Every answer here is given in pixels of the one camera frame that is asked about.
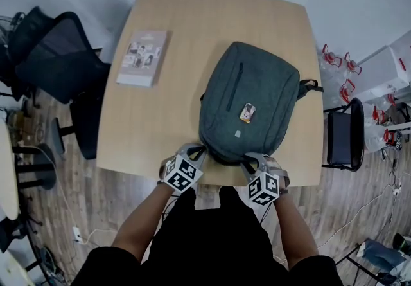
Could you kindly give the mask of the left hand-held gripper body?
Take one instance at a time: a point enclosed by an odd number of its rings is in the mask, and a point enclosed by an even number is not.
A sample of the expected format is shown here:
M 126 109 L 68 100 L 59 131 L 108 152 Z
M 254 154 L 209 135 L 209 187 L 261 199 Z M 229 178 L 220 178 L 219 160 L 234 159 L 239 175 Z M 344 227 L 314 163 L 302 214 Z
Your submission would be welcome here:
M 167 162 L 164 182 L 176 192 L 183 193 L 195 184 L 202 176 L 202 169 L 196 168 L 194 154 L 180 154 Z

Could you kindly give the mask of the person's left hand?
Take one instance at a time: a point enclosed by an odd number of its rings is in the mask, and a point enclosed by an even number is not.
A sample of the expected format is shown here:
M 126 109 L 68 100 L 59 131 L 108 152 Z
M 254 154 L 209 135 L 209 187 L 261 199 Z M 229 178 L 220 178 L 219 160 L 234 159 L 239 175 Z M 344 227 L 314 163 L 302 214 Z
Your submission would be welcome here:
M 165 170 L 166 170 L 168 161 L 169 161 L 169 159 L 166 158 L 161 162 L 160 169 L 159 169 L 159 181 L 158 181 L 158 183 L 162 183 L 163 180 L 164 180 Z

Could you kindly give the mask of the person's right hand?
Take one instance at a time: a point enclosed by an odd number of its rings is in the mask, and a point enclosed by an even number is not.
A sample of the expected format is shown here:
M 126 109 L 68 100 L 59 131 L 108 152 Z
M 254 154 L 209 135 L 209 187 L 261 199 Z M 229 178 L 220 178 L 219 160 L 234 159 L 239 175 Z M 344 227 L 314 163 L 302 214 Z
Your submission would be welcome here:
M 288 193 L 288 186 L 290 184 L 290 178 L 288 172 L 283 170 L 279 163 L 270 156 L 266 156 L 268 173 L 270 175 L 276 175 L 279 178 L 279 194 L 284 195 Z

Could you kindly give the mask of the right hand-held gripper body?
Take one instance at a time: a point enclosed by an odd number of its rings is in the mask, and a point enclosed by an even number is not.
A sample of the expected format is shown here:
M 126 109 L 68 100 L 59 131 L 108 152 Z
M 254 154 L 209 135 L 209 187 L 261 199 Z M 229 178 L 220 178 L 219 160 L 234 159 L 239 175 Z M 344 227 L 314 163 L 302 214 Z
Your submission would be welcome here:
M 279 194 L 279 178 L 256 169 L 256 178 L 247 184 L 249 199 L 254 204 L 265 206 L 277 200 Z

